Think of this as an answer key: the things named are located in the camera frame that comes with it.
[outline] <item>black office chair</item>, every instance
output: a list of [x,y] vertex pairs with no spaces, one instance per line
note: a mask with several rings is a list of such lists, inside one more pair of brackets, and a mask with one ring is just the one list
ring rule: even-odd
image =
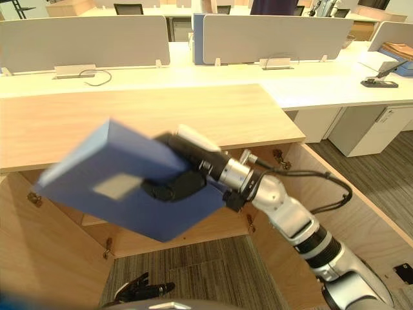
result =
[[230,15],[231,6],[230,5],[217,5],[218,14]]
[[296,8],[294,9],[294,16],[301,16],[303,15],[303,12],[304,12],[304,6],[297,5]]
[[114,3],[117,15],[143,15],[143,8],[141,3]]
[[345,18],[349,12],[350,12],[349,8],[339,8],[337,9],[337,12],[334,15],[334,17]]

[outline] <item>gray floor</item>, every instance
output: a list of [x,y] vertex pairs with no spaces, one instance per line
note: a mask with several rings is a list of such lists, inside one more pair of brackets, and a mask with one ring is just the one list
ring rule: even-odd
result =
[[[376,155],[346,158],[329,140],[309,145],[413,238],[413,131]],[[413,285],[393,295],[398,309],[413,309]]]
[[249,236],[197,243],[115,260],[101,304],[148,271],[150,284],[174,282],[165,298],[216,300],[249,310],[288,310]]

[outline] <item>desk partition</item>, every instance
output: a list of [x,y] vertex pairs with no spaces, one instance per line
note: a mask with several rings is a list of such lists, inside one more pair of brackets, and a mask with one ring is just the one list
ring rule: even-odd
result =
[[413,24],[384,21],[373,37],[369,52],[376,52],[384,42],[405,43],[413,47]]
[[96,6],[101,8],[113,8],[114,3],[126,3],[126,4],[135,4],[141,3],[143,8],[153,8],[156,6],[159,8],[161,6],[161,0],[95,0]]
[[253,63],[261,58],[337,58],[353,21],[328,17],[206,15],[203,59],[214,64]]
[[131,67],[168,65],[163,16],[55,17],[0,22],[0,67],[11,72],[54,66]]

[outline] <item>book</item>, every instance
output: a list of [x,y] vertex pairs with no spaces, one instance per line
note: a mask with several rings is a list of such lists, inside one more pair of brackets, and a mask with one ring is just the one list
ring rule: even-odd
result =
[[34,190],[166,242],[224,206],[225,189],[213,182],[177,202],[156,200],[141,188],[143,180],[163,184],[189,169],[166,145],[108,120],[60,163],[44,171]]

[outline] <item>cable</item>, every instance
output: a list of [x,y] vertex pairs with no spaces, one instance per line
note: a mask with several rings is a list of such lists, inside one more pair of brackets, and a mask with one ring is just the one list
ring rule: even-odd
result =
[[112,75],[111,75],[111,73],[110,73],[109,71],[99,70],[99,69],[86,69],[86,70],[84,70],[84,71],[81,71],[81,72],[79,73],[78,77],[80,78],[81,75],[82,75],[84,72],[86,72],[86,71],[104,72],[104,73],[107,73],[107,74],[109,75],[109,78],[108,78],[106,81],[104,81],[104,82],[102,82],[102,83],[100,83],[100,84],[90,84],[90,83],[88,83],[88,82],[85,82],[85,83],[86,83],[87,85],[89,85],[89,86],[101,86],[101,85],[106,84],[106,83],[108,83],[108,82],[110,82],[110,81],[112,80]]
[[318,207],[315,208],[313,210],[311,210],[312,214],[317,214],[317,213],[321,213],[321,212],[327,212],[327,211],[331,211],[331,210],[336,210],[338,208],[341,208],[342,206],[344,206],[347,202],[350,201],[350,199],[353,197],[353,190],[351,189],[351,187],[341,181],[340,179],[337,179],[336,177],[332,176],[330,172],[319,172],[319,171],[314,171],[314,170],[280,170],[277,169],[276,167],[270,165],[269,163],[267,163],[264,160],[261,159],[257,159],[256,160],[256,164],[260,165],[264,168],[267,168],[267,170],[263,171],[263,173],[261,173],[261,175],[259,176],[259,179],[257,181],[257,186],[255,186],[254,191],[251,195],[251,198],[249,199],[249,201],[252,201],[258,191],[259,188],[259,184],[261,183],[261,180],[263,179],[263,177],[267,174],[270,173],[274,173],[274,174],[279,174],[281,176],[288,176],[288,177],[307,177],[307,176],[315,176],[318,178],[324,178],[328,181],[331,181],[339,186],[341,186],[342,188],[344,188],[347,191],[347,194],[343,195],[343,199],[339,200],[337,202],[334,203],[330,203],[328,205],[324,205],[322,207]]

